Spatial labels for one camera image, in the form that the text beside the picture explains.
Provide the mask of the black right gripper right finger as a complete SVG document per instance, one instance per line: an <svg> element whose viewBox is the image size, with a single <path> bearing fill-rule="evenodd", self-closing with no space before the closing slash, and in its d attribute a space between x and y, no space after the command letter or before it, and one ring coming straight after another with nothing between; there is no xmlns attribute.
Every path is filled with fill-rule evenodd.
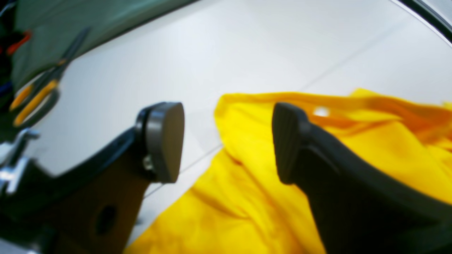
<svg viewBox="0 0 452 254"><path fill-rule="evenodd" d="M450 254L451 205L379 171L301 108L272 116L280 181L307 196L328 254Z"/></svg>

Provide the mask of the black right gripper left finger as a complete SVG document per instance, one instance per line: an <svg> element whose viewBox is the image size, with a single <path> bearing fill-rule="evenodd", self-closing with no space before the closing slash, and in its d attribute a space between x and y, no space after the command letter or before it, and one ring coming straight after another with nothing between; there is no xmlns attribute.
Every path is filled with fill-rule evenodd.
<svg viewBox="0 0 452 254"><path fill-rule="evenodd" d="M1 253L121 254L149 185L179 177L184 127L180 102L143 108L133 127L59 176L24 156L39 134L21 130L1 164Z"/></svg>

